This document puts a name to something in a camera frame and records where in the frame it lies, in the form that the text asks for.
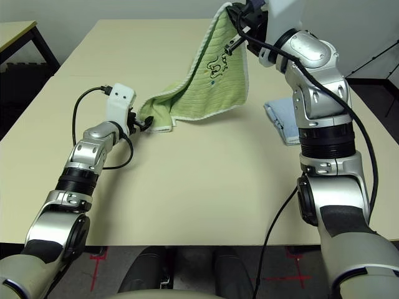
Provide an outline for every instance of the towel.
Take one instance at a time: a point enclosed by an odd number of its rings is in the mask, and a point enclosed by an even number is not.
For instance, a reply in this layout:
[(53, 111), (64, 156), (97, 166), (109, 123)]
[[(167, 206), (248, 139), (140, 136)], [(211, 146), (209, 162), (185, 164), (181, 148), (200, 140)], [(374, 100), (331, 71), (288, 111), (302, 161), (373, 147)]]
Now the towel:
[(243, 105), (248, 95), (245, 43), (232, 56), (224, 46), (237, 32), (223, 4), (213, 17), (187, 77), (148, 99), (138, 111), (153, 115), (150, 131), (171, 131), (176, 120), (202, 120)]
[(267, 115), (273, 122), (286, 145), (299, 143), (299, 131), (295, 121), (292, 98), (282, 98), (264, 104)]

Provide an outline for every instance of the red tape mark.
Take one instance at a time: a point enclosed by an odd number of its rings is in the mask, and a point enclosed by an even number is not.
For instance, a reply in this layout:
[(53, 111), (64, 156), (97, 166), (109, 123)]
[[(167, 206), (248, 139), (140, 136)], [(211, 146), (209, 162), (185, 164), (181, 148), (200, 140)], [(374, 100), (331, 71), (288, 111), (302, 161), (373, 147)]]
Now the red tape mark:
[(90, 292), (92, 292), (94, 290), (95, 281), (97, 279), (97, 272), (99, 271), (99, 263), (101, 260), (105, 260), (107, 258), (107, 253), (108, 253), (108, 247), (107, 247), (107, 249), (105, 249), (104, 254), (101, 256), (90, 255), (90, 260), (95, 260), (95, 267), (94, 267), (92, 285), (90, 286)]
[(302, 274), (300, 273), (300, 267), (299, 267), (299, 260), (302, 258), (302, 254), (291, 254), (288, 250), (288, 247), (286, 246), (286, 257), (294, 260), (295, 267), (296, 267), (297, 273), (298, 273), (298, 276), (296, 276), (296, 277), (298, 277), (298, 280), (300, 281), (300, 287), (302, 289), (305, 288), (304, 280), (306, 279), (305, 278), (306, 276), (302, 276)]

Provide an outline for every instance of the cable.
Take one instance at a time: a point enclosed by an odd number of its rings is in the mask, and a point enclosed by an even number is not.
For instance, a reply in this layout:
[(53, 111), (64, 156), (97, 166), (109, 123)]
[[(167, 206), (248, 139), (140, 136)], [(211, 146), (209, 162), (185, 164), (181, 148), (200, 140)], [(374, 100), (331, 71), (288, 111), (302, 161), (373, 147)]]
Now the cable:
[(53, 291), (53, 289), (55, 288), (55, 286), (60, 282), (60, 280), (62, 279), (62, 277), (64, 277), (65, 273), (67, 273), (69, 267), (72, 265), (73, 260), (71, 260), (70, 262), (68, 262), (65, 267), (55, 276), (54, 281), (51, 283), (49, 290), (47, 291), (46, 297), (51, 293), (51, 291)]
[(307, 80), (309, 80), (310, 83), (312, 83), (315, 87), (317, 87), (318, 89), (320, 89), (321, 91), (323, 91), (324, 93), (326, 93), (328, 96), (332, 97), (337, 103), (339, 103), (344, 110), (350, 115), (350, 117), (352, 117), (352, 119), (356, 122), (356, 124), (358, 125), (360, 131), (362, 132), (362, 135), (365, 139), (366, 145), (367, 145), (367, 149), (368, 149), (368, 153), (370, 155), (370, 160), (371, 160), (371, 164), (372, 164), (372, 169), (373, 169), (373, 188), (372, 188), (372, 195), (370, 198), (370, 216), (372, 214), (374, 205), (375, 205), (375, 199), (377, 197), (377, 189), (378, 189), (378, 167), (377, 167), (377, 159), (375, 157), (375, 153), (374, 153), (374, 148), (371, 142), (371, 139), (362, 123), (362, 121), (360, 120), (360, 118), (356, 115), (356, 113), (349, 107), (349, 105), (347, 103), (345, 103), (340, 97), (338, 97), (334, 92), (332, 92), (331, 90), (329, 90), (328, 88), (325, 88), (320, 82), (318, 82), (307, 70), (306, 68), (303, 66), (303, 64), (300, 62), (299, 58), (296, 56), (291, 55), (290, 53), (287, 53), (286, 51), (283, 51), (277, 47), (274, 47), (273, 45), (267, 44), (265, 42), (261, 42), (260, 40), (257, 40), (247, 34), (245, 34), (243, 32), (243, 30), (241, 29), (241, 19), (243, 17), (243, 12), (240, 11), (240, 13), (237, 15), (237, 19), (236, 19), (236, 30), (238, 32), (238, 34), (241, 37), (244, 37), (247, 40), (251, 40), (252, 42), (257, 43), (258, 45), (260, 45), (263, 48), (267, 48), (270, 51), (274, 51), (277, 54), (284, 56), (285, 58), (293, 61), (293, 63), (295, 63), (297, 65), (297, 68), (304, 74), (304, 76), (306, 77)]
[[(79, 103), (83, 100), (83, 98), (88, 95), (90, 92), (94, 92), (95, 90), (102, 90), (106, 95), (110, 95), (110, 92), (112, 90), (112, 87), (110, 86), (98, 86), (98, 87), (94, 87), (91, 88), (89, 90), (86, 90), (83, 94), (81, 94), (81, 96), (77, 99), (76, 103), (75, 103), (75, 107), (74, 107), (74, 112), (72, 114), (72, 142), (74, 144), (74, 146), (76, 145), (76, 134), (75, 134), (75, 128), (76, 128), (76, 114), (77, 114), (77, 109), (79, 107)], [(126, 142), (129, 145), (130, 148), (130, 156), (127, 159), (126, 162), (124, 162), (121, 165), (118, 166), (110, 166), (110, 167), (103, 167), (103, 169), (105, 170), (109, 170), (109, 169), (119, 169), (122, 168), (124, 166), (126, 166), (133, 158), (133, 154), (134, 154), (134, 149), (133, 149), (133, 143), (132, 141), (129, 139), (129, 137), (123, 133), (121, 139), (126, 140)]]
[(132, 160), (133, 153), (134, 153), (133, 143), (132, 143), (132, 141), (129, 139), (129, 137), (125, 133), (122, 135), (122, 139), (126, 140), (127, 144), (129, 145), (129, 148), (130, 148), (130, 156), (129, 156), (129, 158), (127, 159), (126, 162), (124, 162), (123, 164), (121, 164), (119, 166), (103, 167), (102, 169), (105, 169), (105, 170), (107, 170), (107, 169), (119, 169), (119, 168), (122, 168), (122, 167), (126, 166), (127, 164), (129, 164), (129, 162)]
[(276, 224), (281, 212), (284, 210), (284, 208), (287, 206), (289, 201), (294, 197), (295, 193), (298, 191), (298, 187), (295, 187), (293, 192), (290, 194), (290, 196), (286, 199), (286, 201), (282, 204), (280, 207), (279, 211), (277, 212), (276, 216), (274, 216), (273, 222), (270, 225), (269, 229), (267, 230), (266, 238), (264, 239), (264, 243), (262, 246), (262, 251), (261, 251), (261, 257), (259, 258), (259, 265), (257, 266), (257, 276), (256, 276), (256, 284), (255, 284), (255, 290), (252, 295), (252, 299), (256, 299), (257, 291), (259, 290), (259, 286), (261, 284), (261, 275), (262, 275), (262, 265), (263, 265), (263, 257), (264, 257), (264, 252), (266, 250), (266, 245), (267, 241), (269, 241), (270, 234), (273, 230), (274, 224)]
[(89, 90), (86, 90), (81, 96), (77, 99), (74, 107), (74, 112), (72, 114), (72, 142), (74, 146), (76, 145), (76, 135), (75, 135), (75, 126), (76, 126), (76, 113), (77, 113), (77, 108), (80, 104), (80, 102), (83, 100), (83, 98), (88, 95), (90, 92), (94, 92), (96, 90), (103, 90), (103, 86), (98, 86), (94, 88), (90, 88)]

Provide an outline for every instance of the floor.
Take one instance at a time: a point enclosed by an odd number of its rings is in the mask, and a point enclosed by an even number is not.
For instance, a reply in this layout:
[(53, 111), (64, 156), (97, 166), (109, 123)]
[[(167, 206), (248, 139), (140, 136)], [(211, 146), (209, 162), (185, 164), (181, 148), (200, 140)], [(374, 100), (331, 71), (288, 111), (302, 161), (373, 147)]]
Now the floor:
[[(40, 66), (29, 68), (20, 65), (18, 72), (17, 69), (17, 66), (12, 66), (7, 74), (2, 73), (0, 77), (0, 139), (49, 78), (49, 74)], [(37, 75), (31, 80), (33, 72)], [(394, 103), (386, 116), (393, 98), (383, 87), (356, 85), (352, 88), (399, 144), (399, 100)], [(102, 256), (81, 255), (49, 298), (106, 298), (115, 294), (130, 264), (143, 248), (109, 247)], [(176, 289), (214, 292), (211, 268), (213, 249), (212, 247), (179, 248), (176, 258)], [(254, 280), (260, 247), (235, 247), (235, 249)], [(267, 248), (258, 298), (323, 299), (328, 298), (327, 294), (328, 286), (320, 250), (293, 254), (285, 246)]]
[[(101, 257), (83, 254), (49, 299), (107, 298), (116, 294), (130, 264), (144, 247), (109, 247)], [(253, 282), (260, 247), (235, 247)], [(180, 247), (176, 257), (174, 288), (214, 294), (212, 247)], [(258, 298), (328, 298), (328, 284), (319, 250), (292, 254), (285, 246), (266, 250)]]

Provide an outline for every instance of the table leg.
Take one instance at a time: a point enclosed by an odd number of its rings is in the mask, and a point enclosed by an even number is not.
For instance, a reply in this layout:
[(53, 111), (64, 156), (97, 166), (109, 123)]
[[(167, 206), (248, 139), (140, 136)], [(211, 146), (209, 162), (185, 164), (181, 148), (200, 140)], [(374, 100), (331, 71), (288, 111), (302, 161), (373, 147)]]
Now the table leg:
[(28, 31), (25, 33), (23, 36), (18, 38), (15, 42), (13, 42), (11, 45), (9, 45), (7, 48), (5, 48), (1, 53), (0, 53), (0, 64), (5, 62), (12, 54), (17, 52), (21, 47), (23, 47), (27, 42), (32, 40), (33, 38), (33, 33), (31, 31)]
[(36, 26), (31, 29), (33, 34), (32, 41), (35, 44), (36, 48), (39, 50), (40, 54), (42, 54), (44, 60), (47, 62), (48, 66), (52, 70), (53, 74), (58, 71), (60, 68), (60, 63), (51, 52), (49, 46), (43, 39), (42, 35), (40, 34), (39, 30), (37, 30)]

